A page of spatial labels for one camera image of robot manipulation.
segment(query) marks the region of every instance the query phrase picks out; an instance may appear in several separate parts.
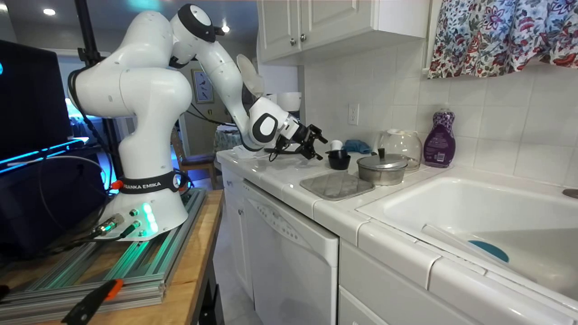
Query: sink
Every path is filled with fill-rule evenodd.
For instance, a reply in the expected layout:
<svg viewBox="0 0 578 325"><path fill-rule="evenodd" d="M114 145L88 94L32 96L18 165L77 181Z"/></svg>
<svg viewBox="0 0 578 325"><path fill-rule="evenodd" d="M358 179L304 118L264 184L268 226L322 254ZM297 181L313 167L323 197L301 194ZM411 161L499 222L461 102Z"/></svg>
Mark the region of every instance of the sink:
<svg viewBox="0 0 578 325"><path fill-rule="evenodd" d="M454 168L358 210L458 256L473 256L578 300L578 200L561 191ZM508 261L469 241L498 248Z"/></svg>

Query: ceiling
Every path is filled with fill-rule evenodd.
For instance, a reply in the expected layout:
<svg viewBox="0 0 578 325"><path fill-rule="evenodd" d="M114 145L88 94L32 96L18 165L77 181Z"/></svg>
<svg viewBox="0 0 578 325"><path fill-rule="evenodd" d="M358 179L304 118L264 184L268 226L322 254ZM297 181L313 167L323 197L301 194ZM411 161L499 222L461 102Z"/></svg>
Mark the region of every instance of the ceiling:
<svg viewBox="0 0 578 325"><path fill-rule="evenodd" d="M257 4L254 1L191 0L86 0L94 28L125 31L132 19L145 10L161 12L169 20L187 3L201 7L213 25L226 23L231 31L224 38L237 42L254 42L257 38ZM78 26L74 0L5 0L14 22ZM55 16L42 11L50 8Z"/></svg>

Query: electrical outlet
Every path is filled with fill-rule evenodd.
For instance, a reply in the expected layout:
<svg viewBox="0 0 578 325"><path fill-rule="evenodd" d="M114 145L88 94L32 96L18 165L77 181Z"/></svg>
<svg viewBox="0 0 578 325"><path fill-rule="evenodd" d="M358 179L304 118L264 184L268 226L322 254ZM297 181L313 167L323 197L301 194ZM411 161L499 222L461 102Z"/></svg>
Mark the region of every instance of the electrical outlet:
<svg viewBox="0 0 578 325"><path fill-rule="evenodd" d="M360 105L359 104L349 104L348 111L349 111L349 114L347 116L347 123L349 125L359 125Z"/></svg>

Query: sink faucet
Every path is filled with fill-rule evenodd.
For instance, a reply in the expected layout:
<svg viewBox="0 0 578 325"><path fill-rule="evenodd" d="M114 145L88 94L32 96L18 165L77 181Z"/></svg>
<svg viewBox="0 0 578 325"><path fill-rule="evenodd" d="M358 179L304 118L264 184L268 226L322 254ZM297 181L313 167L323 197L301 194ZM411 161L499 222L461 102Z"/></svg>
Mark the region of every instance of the sink faucet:
<svg viewBox="0 0 578 325"><path fill-rule="evenodd" d="M567 197L578 198L578 189L565 189L562 194Z"/></svg>

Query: floral curtain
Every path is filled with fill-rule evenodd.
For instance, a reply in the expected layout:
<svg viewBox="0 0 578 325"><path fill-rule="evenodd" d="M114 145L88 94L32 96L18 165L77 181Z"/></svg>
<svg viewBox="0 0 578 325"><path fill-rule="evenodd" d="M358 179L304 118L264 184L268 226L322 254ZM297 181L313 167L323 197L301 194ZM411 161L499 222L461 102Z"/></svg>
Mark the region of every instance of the floral curtain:
<svg viewBox="0 0 578 325"><path fill-rule="evenodd" d="M443 0L429 78L578 68L578 0Z"/></svg>

